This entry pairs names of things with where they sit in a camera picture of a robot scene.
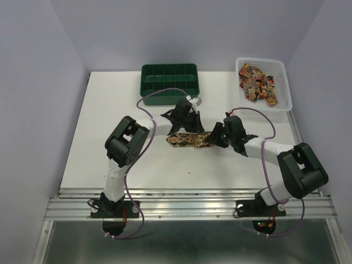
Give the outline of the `paisley flamingo patterned tie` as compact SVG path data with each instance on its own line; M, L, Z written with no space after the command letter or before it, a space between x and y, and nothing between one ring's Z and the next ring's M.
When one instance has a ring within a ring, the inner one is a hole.
M212 147L213 144L208 142L210 135L210 131L201 133L174 133L166 138L166 142L168 142L171 147Z

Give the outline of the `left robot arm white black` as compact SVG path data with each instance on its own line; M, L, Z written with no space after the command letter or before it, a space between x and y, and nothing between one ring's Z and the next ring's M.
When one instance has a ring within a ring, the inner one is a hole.
M122 212L125 177L132 165L145 153L143 148L146 141L150 145L154 137L170 136L181 129L186 131L187 136L205 131L197 110L200 104L200 98L186 96L173 109L157 117L142 120L123 117L104 145L107 150L108 173L98 208L103 208L111 217Z

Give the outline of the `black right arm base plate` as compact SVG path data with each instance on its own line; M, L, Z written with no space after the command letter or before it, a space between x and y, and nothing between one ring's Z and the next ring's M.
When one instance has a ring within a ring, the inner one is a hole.
M236 200L233 215L235 218L284 217L286 211L280 211L278 205L268 206L255 200Z

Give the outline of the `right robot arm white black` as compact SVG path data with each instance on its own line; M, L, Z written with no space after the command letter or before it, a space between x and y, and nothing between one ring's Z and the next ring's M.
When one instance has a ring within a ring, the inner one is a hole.
M309 144L283 145L247 134L237 115L216 123L208 142L222 148L231 146L245 157L261 159L266 182L269 182L266 162L279 167L282 180L273 185L267 184L253 200L241 202L245 211L253 210L265 215L274 205L291 198L302 199L329 181L327 172Z

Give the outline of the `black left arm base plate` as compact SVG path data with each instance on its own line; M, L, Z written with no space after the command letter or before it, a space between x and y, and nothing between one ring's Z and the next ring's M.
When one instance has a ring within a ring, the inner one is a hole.
M99 199L90 199L88 205L91 208L90 217L93 219L103 219L103 218L139 218L140 212L135 207L135 205L127 201L119 201L117 205L109 205Z

